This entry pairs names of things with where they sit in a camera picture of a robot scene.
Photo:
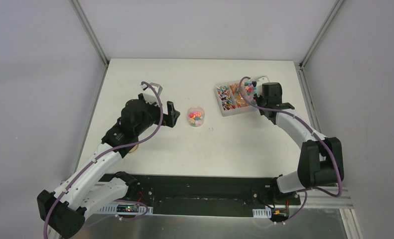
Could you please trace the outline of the clear plastic jar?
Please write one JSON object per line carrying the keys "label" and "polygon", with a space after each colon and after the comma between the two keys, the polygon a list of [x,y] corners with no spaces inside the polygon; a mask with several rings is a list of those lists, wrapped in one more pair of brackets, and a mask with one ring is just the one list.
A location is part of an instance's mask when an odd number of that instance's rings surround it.
{"label": "clear plastic jar", "polygon": [[191,107],[187,113],[187,121],[192,127],[199,127],[204,123],[205,112],[201,107]]}

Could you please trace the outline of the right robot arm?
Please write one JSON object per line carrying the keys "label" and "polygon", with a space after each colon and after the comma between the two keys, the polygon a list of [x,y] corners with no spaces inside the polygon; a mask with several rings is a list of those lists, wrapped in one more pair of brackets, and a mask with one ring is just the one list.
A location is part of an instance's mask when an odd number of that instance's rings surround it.
{"label": "right robot arm", "polygon": [[268,191],[270,201],[281,204],[288,193],[309,189],[341,196],[344,179],[341,141],[316,131],[298,116],[292,104],[284,103],[280,83],[258,84],[254,99],[260,114],[285,131],[300,148],[296,171],[277,177],[276,186]]}

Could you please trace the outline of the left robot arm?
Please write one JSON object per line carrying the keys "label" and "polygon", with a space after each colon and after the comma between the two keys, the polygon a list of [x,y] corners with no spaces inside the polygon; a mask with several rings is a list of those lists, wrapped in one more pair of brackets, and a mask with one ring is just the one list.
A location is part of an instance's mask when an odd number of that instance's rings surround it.
{"label": "left robot arm", "polygon": [[134,146],[150,139],[148,136],[139,140],[139,136],[150,126],[155,124],[159,130],[161,126],[173,128],[176,125],[180,112],[173,102],[166,104],[167,113],[163,113],[159,96],[149,101],[146,95],[139,94],[137,99],[127,101],[121,116],[103,136],[86,163],[52,192],[43,190],[37,196],[45,239],[48,238],[49,228],[69,239],[106,204],[120,198],[129,202],[137,197],[137,180],[126,172],[121,172],[95,191],[91,189]]}

